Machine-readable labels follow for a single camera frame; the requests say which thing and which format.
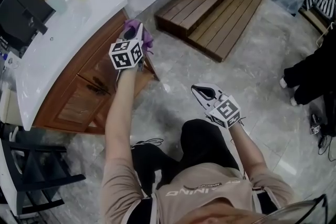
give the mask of cabinet handle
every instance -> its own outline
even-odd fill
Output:
[[[90,84],[87,84],[86,87],[90,90],[93,91],[96,95],[105,95],[106,93],[103,90],[100,90],[96,88],[95,86],[92,86]]]
[[[93,81],[102,89],[104,89],[104,91],[108,92],[109,91],[109,88],[101,82],[100,79],[98,79],[97,77],[93,77]]]

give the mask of white countertop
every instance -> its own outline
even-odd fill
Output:
[[[88,39],[125,7],[127,0],[68,0],[65,13],[55,12],[22,57],[16,90],[23,127],[29,131],[54,82]]]

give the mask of cabinet door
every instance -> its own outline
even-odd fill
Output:
[[[94,117],[93,121],[85,130],[86,133],[90,134],[105,134],[105,125],[107,115],[111,108],[112,101],[114,99],[114,95],[110,97],[109,100],[106,100],[104,106],[99,110],[99,112]]]
[[[113,94],[115,92],[115,81],[118,72],[115,70],[109,50],[111,44],[116,41],[122,31],[120,26],[100,48],[91,56],[86,64],[79,71],[78,75],[90,81],[102,90]]]
[[[47,126],[57,129],[84,132],[110,95],[75,76],[62,96],[54,103]]]

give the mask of wooden step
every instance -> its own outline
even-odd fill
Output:
[[[261,0],[224,0],[187,38],[187,42],[223,61]]]
[[[155,15],[157,26],[186,40],[223,0],[172,0]]]
[[[172,0],[155,15],[164,30],[223,61],[261,0]]]

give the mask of chair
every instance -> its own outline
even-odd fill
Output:
[[[41,22],[54,10],[44,0],[3,0],[0,4],[0,24],[5,32],[29,45],[36,29],[29,26],[29,12]]]
[[[24,152],[22,172],[17,168],[14,151]],[[57,188],[85,179],[82,174],[69,174],[61,157],[65,152],[63,146],[25,145],[0,140],[0,187],[14,216],[63,205],[62,199],[52,201]],[[54,165],[42,165],[40,158],[45,154],[49,154]],[[47,202],[38,204],[42,196]]]

